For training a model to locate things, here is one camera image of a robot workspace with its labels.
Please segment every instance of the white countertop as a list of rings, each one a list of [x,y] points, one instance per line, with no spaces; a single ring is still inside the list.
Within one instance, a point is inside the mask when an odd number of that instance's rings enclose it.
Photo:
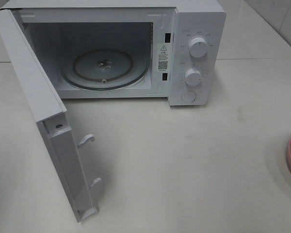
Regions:
[[[209,103],[64,101],[100,213],[75,221],[11,64],[0,64],[0,233],[291,233],[291,59],[217,61]]]
[[[218,59],[291,58],[291,47],[243,0],[218,0],[226,25]],[[0,38],[0,62],[10,59]]]

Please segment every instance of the round button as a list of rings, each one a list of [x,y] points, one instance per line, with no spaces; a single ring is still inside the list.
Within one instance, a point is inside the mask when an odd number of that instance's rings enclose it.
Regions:
[[[185,72],[184,79],[188,86],[197,86],[202,82],[202,74],[197,69],[189,69]]]
[[[189,42],[189,51],[192,57],[202,57],[208,51],[208,42],[203,37],[195,37]]]
[[[186,91],[181,98],[184,102],[192,103],[196,99],[196,93],[194,91]]]

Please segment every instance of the microwave door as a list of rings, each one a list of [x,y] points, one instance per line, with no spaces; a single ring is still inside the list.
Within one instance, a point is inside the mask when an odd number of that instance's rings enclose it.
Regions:
[[[21,18],[10,10],[0,11],[0,34],[10,56],[17,78],[42,135],[59,179],[77,221],[97,211],[93,187],[84,176],[78,148],[93,136],[87,135],[79,145],[75,143],[67,121],[66,108],[55,91],[26,39],[20,25]]]

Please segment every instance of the control knob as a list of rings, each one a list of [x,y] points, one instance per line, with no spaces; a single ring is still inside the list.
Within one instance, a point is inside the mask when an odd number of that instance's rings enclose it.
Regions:
[[[202,74],[198,69],[189,69],[184,74],[184,80],[188,86],[197,86],[202,82]]]
[[[204,56],[208,51],[207,39],[197,36],[189,42],[189,52],[192,57],[198,58]]]

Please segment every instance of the warning label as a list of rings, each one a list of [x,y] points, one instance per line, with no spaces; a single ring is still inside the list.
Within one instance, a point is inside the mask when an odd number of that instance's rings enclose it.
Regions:
[[[157,70],[158,71],[167,71],[169,69],[169,56],[171,54],[170,43],[161,43],[157,44]]]

